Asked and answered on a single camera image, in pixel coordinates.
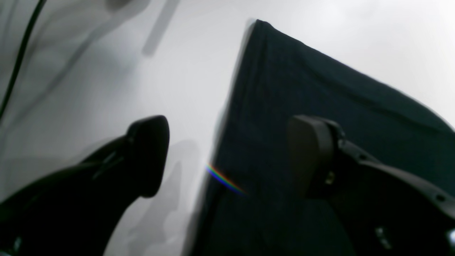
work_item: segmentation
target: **black cloth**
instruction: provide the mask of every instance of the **black cloth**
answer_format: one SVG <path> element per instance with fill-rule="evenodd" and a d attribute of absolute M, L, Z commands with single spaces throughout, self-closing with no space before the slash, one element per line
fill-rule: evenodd
<path fill-rule="evenodd" d="M 455 195 L 455 134 L 402 93 L 256 21 L 240 66 L 194 255 L 352 255 L 327 203 L 294 196 L 286 124 L 296 114 L 338 122 L 384 164 Z"/>

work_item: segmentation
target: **dark fabric cover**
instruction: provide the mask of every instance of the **dark fabric cover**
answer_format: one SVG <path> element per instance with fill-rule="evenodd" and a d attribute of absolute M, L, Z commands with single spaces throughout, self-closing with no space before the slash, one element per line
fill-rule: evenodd
<path fill-rule="evenodd" d="M 231 98 L 194 255 L 352 255 L 331 208 L 295 198 L 286 124 L 295 114 L 338 122 L 383 163 L 455 195 L 455 134 L 402 93 L 258 20 Z"/>

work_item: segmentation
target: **white wall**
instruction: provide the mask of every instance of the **white wall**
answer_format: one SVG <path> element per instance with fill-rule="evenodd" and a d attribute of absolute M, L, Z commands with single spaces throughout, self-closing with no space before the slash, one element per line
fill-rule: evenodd
<path fill-rule="evenodd" d="M 122 7 L 126 2 L 48 1 L 0 129 L 2 200 L 76 163 L 136 119 L 168 118 L 161 197 L 128 209 L 106 255 L 179 254 L 252 19 L 455 125 L 452 0 L 131 0 Z M 2 92 L 35 3 L 0 2 Z"/>

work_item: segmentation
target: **black cable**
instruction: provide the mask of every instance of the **black cable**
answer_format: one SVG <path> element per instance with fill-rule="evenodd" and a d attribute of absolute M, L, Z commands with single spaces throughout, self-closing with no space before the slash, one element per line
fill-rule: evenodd
<path fill-rule="evenodd" d="M 13 72 L 11 73 L 10 82 L 8 83 L 8 87 L 5 92 L 5 96 L 3 96 L 3 101 L 0 107 L 0 123 L 5 113 L 6 106 L 8 105 L 8 101 L 10 100 L 11 93 L 13 92 L 14 84 L 16 83 L 17 75 L 19 74 L 20 66 L 22 65 L 22 60 L 24 59 L 25 50 L 27 48 L 28 41 L 30 39 L 31 32 L 33 31 L 33 27 L 35 26 L 36 20 L 41 13 L 41 10 L 44 7 L 44 4 L 47 0 L 40 0 L 33 11 L 33 14 L 29 20 L 27 25 L 27 29 L 25 30 L 24 36 L 22 37 L 22 42 L 20 43 L 19 53 L 17 54 L 16 63 L 14 64 Z"/>

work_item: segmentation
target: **rainbow light streak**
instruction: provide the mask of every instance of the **rainbow light streak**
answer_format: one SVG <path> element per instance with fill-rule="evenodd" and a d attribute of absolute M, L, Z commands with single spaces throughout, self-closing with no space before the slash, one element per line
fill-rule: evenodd
<path fill-rule="evenodd" d="M 226 178 L 223 174 L 221 174 L 219 171 L 217 171 L 210 164 L 207 164 L 207 171 L 214 178 L 216 178 L 219 182 L 225 184 L 226 187 L 229 188 L 230 190 L 236 192 L 237 194 L 241 194 L 241 195 L 246 195 L 247 194 L 243 189 L 241 189 L 237 185 L 235 185 L 232 181 L 230 181 L 228 178 Z"/>

